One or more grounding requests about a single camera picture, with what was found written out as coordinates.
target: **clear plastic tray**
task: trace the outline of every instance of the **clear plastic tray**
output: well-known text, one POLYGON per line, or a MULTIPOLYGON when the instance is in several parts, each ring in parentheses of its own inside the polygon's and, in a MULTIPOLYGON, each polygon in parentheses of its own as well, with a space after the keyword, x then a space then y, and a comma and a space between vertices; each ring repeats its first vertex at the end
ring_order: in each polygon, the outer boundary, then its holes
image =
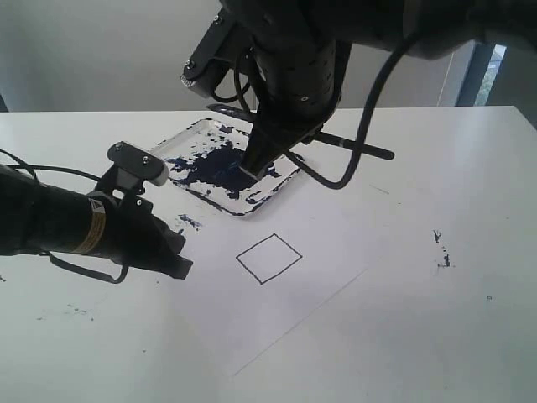
POLYGON ((165 160, 170 180, 180 188, 234 216, 256 211, 299 169, 286 157, 275 160, 260 181, 238 165, 248 136, 214 119, 203 119, 151 150, 165 160))

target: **black square outline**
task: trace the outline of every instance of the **black square outline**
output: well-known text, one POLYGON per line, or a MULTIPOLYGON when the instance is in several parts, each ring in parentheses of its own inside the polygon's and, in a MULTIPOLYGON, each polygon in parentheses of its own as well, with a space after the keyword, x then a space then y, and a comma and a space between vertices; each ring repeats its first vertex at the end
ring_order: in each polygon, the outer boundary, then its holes
POLYGON ((265 239, 262 239, 260 240, 259 242, 257 242, 256 244, 254 244, 253 246, 251 246, 250 248, 246 249, 244 252, 241 252, 239 255, 236 256, 235 259, 237 259, 238 263, 241 264, 241 266, 246 269, 246 271, 248 273, 250 273, 253 278, 255 280, 258 281, 259 285, 263 285, 263 284, 266 284, 267 282, 275 279, 276 277, 278 277, 279 275, 281 275, 282 273, 284 273, 289 267, 291 267, 293 264, 295 264, 296 262, 298 262, 299 260, 301 260, 304 256, 302 256, 295 248, 293 248, 291 245, 289 245, 288 243, 286 243, 278 234, 276 233, 273 233, 272 235, 269 235, 268 237, 266 237, 265 239), (259 277, 257 277, 239 258, 241 256, 243 256, 246 252, 249 252, 250 250, 252 250, 253 248, 255 248, 256 246, 259 246, 261 243, 265 242, 265 241, 268 241, 269 239, 271 239, 272 237, 276 237, 277 239, 279 239, 280 241, 282 241, 283 243, 285 243, 293 252, 295 252, 296 254, 298 254, 298 259, 291 262, 287 267, 285 267, 283 270, 281 270, 279 273, 273 275, 272 277, 269 277, 268 279, 266 279, 265 281, 261 281, 259 279, 259 277))

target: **drawn square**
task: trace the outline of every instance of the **drawn square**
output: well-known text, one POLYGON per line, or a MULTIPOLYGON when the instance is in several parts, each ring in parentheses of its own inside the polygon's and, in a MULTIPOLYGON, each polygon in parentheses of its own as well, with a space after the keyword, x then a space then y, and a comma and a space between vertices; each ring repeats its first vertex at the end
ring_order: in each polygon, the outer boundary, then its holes
POLYGON ((278 277, 300 259, 302 255, 275 233, 237 256, 260 285, 278 277))

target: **yellow label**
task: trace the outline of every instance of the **yellow label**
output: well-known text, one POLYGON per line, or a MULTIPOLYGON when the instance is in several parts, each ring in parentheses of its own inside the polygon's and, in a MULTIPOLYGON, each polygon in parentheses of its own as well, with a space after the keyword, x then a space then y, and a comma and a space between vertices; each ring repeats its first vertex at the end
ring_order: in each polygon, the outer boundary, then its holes
POLYGON ((101 240, 107 223, 107 212, 98 200, 89 199, 91 204, 91 225, 86 239, 72 251, 73 254, 88 254, 101 240))

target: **table surface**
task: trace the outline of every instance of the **table surface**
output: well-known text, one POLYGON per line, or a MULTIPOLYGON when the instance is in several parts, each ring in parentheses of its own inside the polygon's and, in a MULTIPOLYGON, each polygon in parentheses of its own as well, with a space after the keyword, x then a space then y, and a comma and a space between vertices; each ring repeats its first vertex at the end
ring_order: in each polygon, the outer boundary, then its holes
MULTIPOLYGON (((359 114, 337 111, 326 131, 353 136, 359 114)), ((98 174, 111 144, 150 148, 207 117, 248 127, 209 112, 3 113, 0 147, 98 174)), ((360 201, 355 214, 376 220, 383 252, 231 378, 174 306, 175 281, 133 270, 103 285, 38 257, 0 258, 2 400, 532 401, 537 133, 513 107, 381 109, 368 142, 396 159, 364 157, 347 190, 297 182, 279 198, 292 206, 294 192, 315 189, 333 205, 360 201)), ((304 153, 334 179, 348 155, 304 153)), ((148 191, 156 215, 169 208, 162 192, 148 191)))

